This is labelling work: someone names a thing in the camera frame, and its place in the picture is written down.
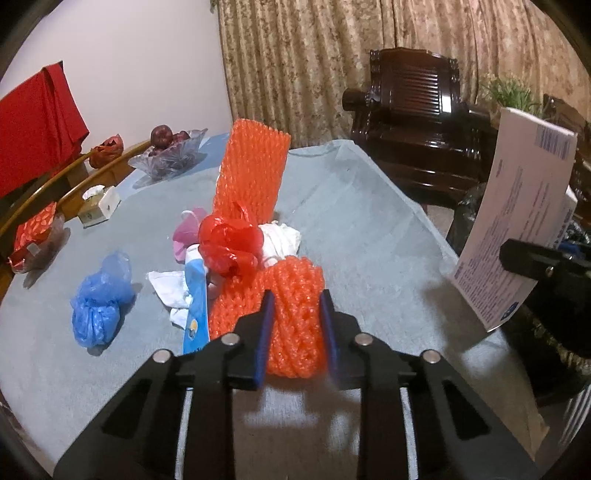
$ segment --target table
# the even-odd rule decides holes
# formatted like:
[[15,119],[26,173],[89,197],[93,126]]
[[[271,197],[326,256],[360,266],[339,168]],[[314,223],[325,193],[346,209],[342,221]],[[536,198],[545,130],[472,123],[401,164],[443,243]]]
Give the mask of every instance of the table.
[[[156,349],[181,352],[183,333],[146,275],[181,269],[170,236],[181,211],[211,208],[226,139],[205,143],[204,162],[181,177],[139,192],[129,188],[134,178],[120,185],[125,200],[109,221],[67,222],[70,238],[37,282],[12,282],[0,307],[0,388],[51,461]],[[300,256],[322,266],[337,309],[397,350],[438,349],[535,452],[544,426],[519,360],[447,281],[457,257],[422,208],[359,147],[333,141],[290,152],[275,210],[303,234]],[[117,249],[131,259],[137,299],[111,345],[87,351],[74,341],[69,299]],[[355,477],[358,391],[337,392],[324,378],[267,378],[234,399],[238,478]]]

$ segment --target beige patterned curtain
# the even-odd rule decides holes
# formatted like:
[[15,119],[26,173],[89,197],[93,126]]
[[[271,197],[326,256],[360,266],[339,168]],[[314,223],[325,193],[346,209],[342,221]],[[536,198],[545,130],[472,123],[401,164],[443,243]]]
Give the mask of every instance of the beige patterned curtain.
[[589,75],[530,0],[219,0],[219,21],[234,118],[289,132],[292,147],[348,137],[343,91],[367,85],[380,48],[458,59],[472,102],[479,78],[513,72],[591,114]]

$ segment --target blue plastic bag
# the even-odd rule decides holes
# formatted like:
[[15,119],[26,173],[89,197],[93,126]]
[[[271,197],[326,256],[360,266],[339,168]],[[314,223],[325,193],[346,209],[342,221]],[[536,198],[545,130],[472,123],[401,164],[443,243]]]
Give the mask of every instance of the blue plastic bag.
[[97,273],[83,280],[70,301],[76,342],[87,348],[109,343],[121,318],[120,306],[134,297],[129,257],[121,252],[109,255]]

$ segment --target white wall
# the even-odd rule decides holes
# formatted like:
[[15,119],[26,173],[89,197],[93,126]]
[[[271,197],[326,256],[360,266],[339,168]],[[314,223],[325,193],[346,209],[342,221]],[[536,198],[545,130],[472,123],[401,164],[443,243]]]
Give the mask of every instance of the white wall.
[[0,98],[60,60],[90,131],[83,151],[117,133],[133,145],[160,124],[210,135],[232,125],[209,0],[63,0],[13,59]]

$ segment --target orange foam net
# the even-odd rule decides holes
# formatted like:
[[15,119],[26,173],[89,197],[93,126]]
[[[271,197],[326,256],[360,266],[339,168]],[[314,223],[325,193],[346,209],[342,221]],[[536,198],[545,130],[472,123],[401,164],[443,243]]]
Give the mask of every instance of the orange foam net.
[[308,378],[324,368],[319,300],[322,269],[307,258],[287,257],[250,278],[228,278],[209,312],[213,339],[231,332],[238,319],[257,312],[265,290],[275,295],[275,319],[267,373]]
[[222,160],[213,214],[239,218],[235,202],[247,206],[257,225],[273,219],[291,137],[254,120],[234,122]]

